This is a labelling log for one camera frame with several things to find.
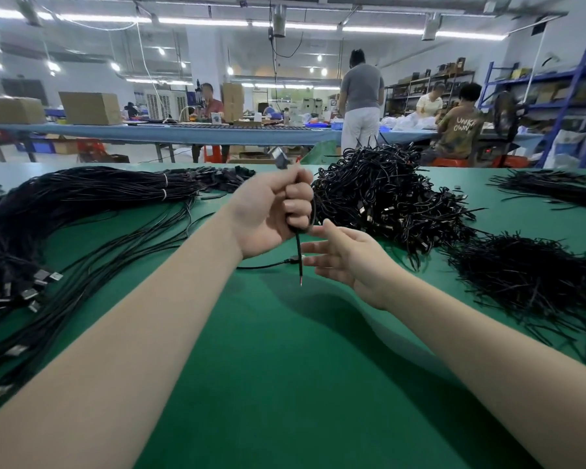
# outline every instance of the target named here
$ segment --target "bundle of black cables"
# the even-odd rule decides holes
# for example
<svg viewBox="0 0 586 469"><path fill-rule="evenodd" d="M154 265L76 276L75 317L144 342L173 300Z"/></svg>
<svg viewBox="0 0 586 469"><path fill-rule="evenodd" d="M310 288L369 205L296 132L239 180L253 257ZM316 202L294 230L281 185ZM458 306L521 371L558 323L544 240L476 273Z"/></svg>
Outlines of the bundle of black cables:
<svg viewBox="0 0 586 469"><path fill-rule="evenodd" d="M33 178L0 197L0 323L20 308L27 308L30 321L0 340L0 397L33 377L87 298L134 261L182 244L195 223L190 208L200 192L233 192L253 175L243 167L161 173L77 167ZM60 273L47 269L44 243L58 228L104 212L161 203L180 206L170 204L157 219L111 240ZM171 237L163 237L180 224ZM61 286L52 290L49 284L66 273Z"/></svg>
<svg viewBox="0 0 586 469"><path fill-rule="evenodd" d="M432 190L417 172L420 156L397 144L345 151L313 182L317 219L393 241L415 269L420 252L468 240L475 231L463 219L474 220L474 211L461 194Z"/></svg>
<svg viewBox="0 0 586 469"><path fill-rule="evenodd" d="M586 253L508 233L473 237L443 252L478 304L499 307L546 345L554 347L554 335L562 338L586 364Z"/></svg>
<svg viewBox="0 0 586 469"><path fill-rule="evenodd" d="M493 176L493 186L518 192L513 197L547 197L555 202L586 207L586 174L566 171L509 171L506 176Z"/></svg>

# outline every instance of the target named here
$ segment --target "green workbench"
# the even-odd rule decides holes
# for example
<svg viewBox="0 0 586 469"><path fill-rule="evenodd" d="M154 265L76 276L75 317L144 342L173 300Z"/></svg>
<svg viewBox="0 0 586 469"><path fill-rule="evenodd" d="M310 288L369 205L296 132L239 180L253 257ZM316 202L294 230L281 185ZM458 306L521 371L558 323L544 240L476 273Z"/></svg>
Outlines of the green workbench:
<svg viewBox="0 0 586 469"><path fill-rule="evenodd" d="M116 166L158 171L181 165ZM250 166L257 171L273 169ZM0 184L8 189L54 170L46 164L0 164ZM492 174L503 173L430 168L425 174L437 187L460 185L469 195L470 207L489 208L476 213L478 229L567 239L574 251L586 250L586 209L554 212L551 204L534 198L502 203L507 196L485 183ZM199 202L192 213L199 218L225 200ZM138 228L165 207L169 206L133 209L117 218L63 229L49 240L49 264L60 269ZM294 241L289 241L247 264L273 263L295 253ZM148 256L102 288L67 326L52 356L168 255ZM396 258L403 259L403 253ZM425 260L418 275L473 305L466 287L438 252ZM482 311L514 326L500 311ZM371 309L348 288L311 270L300 288L297 266L282 266L233 274L136 467L535 466L511 435L395 318Z"/></svg>

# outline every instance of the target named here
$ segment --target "red stool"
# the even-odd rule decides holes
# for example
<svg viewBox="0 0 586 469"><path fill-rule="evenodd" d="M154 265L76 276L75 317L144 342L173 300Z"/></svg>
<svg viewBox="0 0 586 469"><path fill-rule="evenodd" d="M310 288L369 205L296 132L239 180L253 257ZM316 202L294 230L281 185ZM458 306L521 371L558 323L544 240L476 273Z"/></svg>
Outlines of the red stool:
<svg viewBox="0 0 586 469"><path fill-rule="evenodd" d="M434 158L432 166L436 167L469 167L468 159Z"/></svg>
<svg viewBox="0 0 586 469"><path fill-rule="evenodd" d="M221 163L221 147L219 145L211 146L212 154L209 155L208 150L204 147L204 162L205 163Z"/></svg>
<svg viewBox="0 0 586 469"><path fill-rule="evenodd" d="M491 167L529 167L529 161L523 156L501 155L493 160Z"/></svg>

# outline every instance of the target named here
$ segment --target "person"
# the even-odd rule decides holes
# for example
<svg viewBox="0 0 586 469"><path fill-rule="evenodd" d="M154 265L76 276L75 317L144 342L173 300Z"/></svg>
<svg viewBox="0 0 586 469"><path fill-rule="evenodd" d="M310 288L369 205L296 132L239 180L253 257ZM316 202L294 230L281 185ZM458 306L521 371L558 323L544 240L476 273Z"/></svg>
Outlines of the person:
<svg viewBox="0 0 586 469"><path fill-rule="evenodd" d="M124 110L128 112L128 118L134 118L141 115L141 113L139 113L139 111L135 107L135 104L133 104L132 102L128 102L128 105L124 107Z"/></svg>
<svg viewBox="0 0 586 469"><path fill-rule="evenodd" d="M243 183L0 408L0 468L133 467L237 265L309 226L312 180L292 167ZM543 467L586 469L586 366L411 275L366 233L329 220L309 233L321 241L302 244L305 266L405 324Z"/></svg>
<svg viewBox="0 0 586 469"><path fill-rule="evenodd" d="M417 102L417 113L420 117L436 117L438 111L443 108L443 99L440 98L445 93L445 82L437 82L430 93L420 96Z"/></svg>
<svg viewBox="0 0 586 469"><path fill-rule="evenodd" d="M202 97L206 103L205 109L200 109L200 117L203 119L211 120L211 113L221 113L224 115L224 104L222 101L217 100L213 96L213 86L208 82L201 84ZM193 156L193 162L197 163L200 159L200 150L203 145L191 146L191 156ZM230 153L230 145L221 145L221 161L222 163L228 162L228 155Z"/></svg>
<svg viewBox="0 0 586 469"><path fill-rule="evenodd" d="M477 99L482 93L482 86L471 82L460 89L459 103L448 111L438 124L442 135L434 148L421 154L421 164L431 165L438 157L450 159L470 159L473 165L473 147L482 132L484 117L476 108Z"/></svg>
<svg viewBox="0 0 586 469"><path fill-rule="evenodd" d="M380 70L365 62L362 49L354 49L339 95L339 114L344 116L341 151L360 145L375 146L383 103L384 79Z"/></svg>

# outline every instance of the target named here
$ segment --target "forearm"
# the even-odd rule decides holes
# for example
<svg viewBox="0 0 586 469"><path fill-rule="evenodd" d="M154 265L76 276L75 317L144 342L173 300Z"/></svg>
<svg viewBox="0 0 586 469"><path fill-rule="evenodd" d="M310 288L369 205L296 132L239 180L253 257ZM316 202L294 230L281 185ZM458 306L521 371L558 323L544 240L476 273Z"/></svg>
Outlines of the forearm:
<svg viewBox="0 0 586 469"><path fill-rule="evenodd" d="M586 468L586 367L397 272L389 310L546 468Z"/></svg>
<svg viewBox="0 0 586 469"><path fill-rule="evenodd" d="M0 467L133 467L241 258L215 215L0 409Z"/></svg>

